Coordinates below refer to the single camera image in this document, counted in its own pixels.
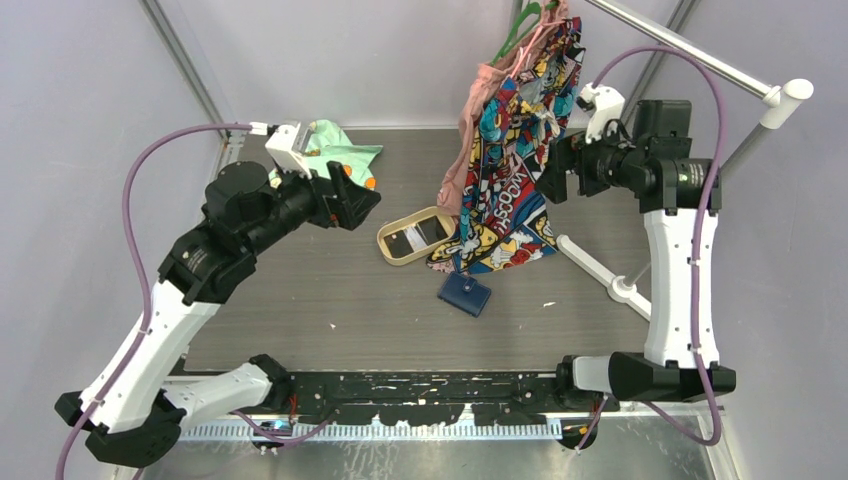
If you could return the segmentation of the white credit card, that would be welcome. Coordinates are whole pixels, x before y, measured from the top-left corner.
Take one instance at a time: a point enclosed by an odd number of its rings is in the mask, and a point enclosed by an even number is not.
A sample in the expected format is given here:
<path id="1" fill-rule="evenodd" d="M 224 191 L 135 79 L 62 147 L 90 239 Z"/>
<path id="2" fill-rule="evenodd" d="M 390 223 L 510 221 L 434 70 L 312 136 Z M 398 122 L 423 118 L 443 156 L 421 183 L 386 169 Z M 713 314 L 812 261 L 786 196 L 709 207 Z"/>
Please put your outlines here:
<path id="1" fill-rule="evenodd" d="M 406 227 L 404 229 L 404 235 L 413 252 L 421 251 L 428 247 L 427 239 L 417 224 Z"/>

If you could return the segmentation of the beige oval tray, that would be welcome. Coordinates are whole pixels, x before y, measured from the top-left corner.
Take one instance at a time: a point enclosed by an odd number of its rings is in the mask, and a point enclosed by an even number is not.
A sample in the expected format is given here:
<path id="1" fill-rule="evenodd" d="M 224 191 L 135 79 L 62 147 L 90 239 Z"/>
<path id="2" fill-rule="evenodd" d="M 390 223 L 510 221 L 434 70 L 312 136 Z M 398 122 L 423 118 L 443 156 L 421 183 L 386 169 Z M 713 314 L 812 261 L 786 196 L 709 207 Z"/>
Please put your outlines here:
<path id="1" fill-rule="evenodd" d="M 403 266 L 433 253 L 456 230 L 452 216 L 431 206 L 383 225 L 376 241 L 389 265 Z"/>

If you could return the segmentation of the navy blue card holder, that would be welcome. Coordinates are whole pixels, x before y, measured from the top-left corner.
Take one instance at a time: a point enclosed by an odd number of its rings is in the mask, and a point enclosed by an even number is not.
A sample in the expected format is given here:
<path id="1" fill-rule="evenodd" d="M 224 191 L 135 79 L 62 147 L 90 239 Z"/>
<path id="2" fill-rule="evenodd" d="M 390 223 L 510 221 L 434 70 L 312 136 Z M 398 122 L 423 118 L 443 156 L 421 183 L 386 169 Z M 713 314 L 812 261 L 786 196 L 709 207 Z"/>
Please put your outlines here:
<path id="1" fill-rule="evenodd" d="M 458 272 L 450 273 L 437 293 L 438 299 L 475 318 L 481 315 L 490 296 L 489 287 Z"/>

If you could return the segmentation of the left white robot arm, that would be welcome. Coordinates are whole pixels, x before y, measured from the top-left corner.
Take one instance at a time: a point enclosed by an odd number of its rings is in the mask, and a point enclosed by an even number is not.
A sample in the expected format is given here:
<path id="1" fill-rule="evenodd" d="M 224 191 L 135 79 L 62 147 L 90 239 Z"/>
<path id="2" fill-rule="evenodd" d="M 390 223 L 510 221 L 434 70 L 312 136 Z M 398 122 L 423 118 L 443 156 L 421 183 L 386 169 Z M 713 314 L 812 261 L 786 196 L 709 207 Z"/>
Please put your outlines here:
<path id="1" fill-rule="evenodd" d="M 266 354 L 193 384 L 164 382 L 201 327 L 254 274 L 261 253 L 307 223 L 356 229 L 380 202 L 340 163 L 330 162 L 328 171 L 327 177 L 286 172 L 273 185 L 261 164 L 237 162 L 206 187 L 202 221 L 165 256 L 133 331 L 93 383 L 56 402 L 60 417 L 86 432 L 86 448 L 98 461 L 145 468 L 198 425 L 290 405 L 291 377 Z"/>

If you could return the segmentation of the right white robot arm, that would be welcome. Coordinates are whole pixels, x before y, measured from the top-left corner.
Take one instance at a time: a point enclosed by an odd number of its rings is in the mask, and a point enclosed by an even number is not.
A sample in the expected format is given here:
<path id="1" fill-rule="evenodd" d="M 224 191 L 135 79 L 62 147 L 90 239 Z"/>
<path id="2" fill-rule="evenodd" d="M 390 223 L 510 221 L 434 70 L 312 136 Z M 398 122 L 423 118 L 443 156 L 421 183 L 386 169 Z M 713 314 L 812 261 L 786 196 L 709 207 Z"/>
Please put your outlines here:
<path id="1" fill-rule="evenodd" d="M 721 187 L 711 161 L 690 154 L 691 105 L 646 100 L 627 129 L 619 100 L 585 100 L 590 120 L 582 134 L 556 142 L 539 190 L 554 203 L 567 197 L 565 176 L 574 173 L 579 194 L 617 187 L 631 191 L 649 243 L 651 291 L 640 295 L 567 235 L 559 250 L 603 284 L 609 296 L 649 323 L 639 352 L 568 356 L 555 384 L 558 403 L 582 409 L 594 392 L 639 402 L 696 402 L 731 393 L 736 372 L 722 365 L 711 309 L 711 245 L 721 206 Z"/>

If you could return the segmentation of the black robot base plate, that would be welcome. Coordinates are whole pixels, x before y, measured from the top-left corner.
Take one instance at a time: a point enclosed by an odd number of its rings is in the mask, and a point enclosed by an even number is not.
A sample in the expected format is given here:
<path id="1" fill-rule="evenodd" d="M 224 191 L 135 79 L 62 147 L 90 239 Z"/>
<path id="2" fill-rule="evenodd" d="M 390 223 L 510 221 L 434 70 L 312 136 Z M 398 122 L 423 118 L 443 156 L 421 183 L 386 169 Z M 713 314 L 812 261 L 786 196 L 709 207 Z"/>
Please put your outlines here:
<path id="1" fill-rule="evenodd" d="M 600 393 L 570 389 L 564 375 L 539 371 L 354 372 L 291 374 L 288 397 L 246 414 L 294 414 L 315 423 L 452 425 L 469 409 L 476 426 L 540 425 L 550 415 L 590 416 Z"/>

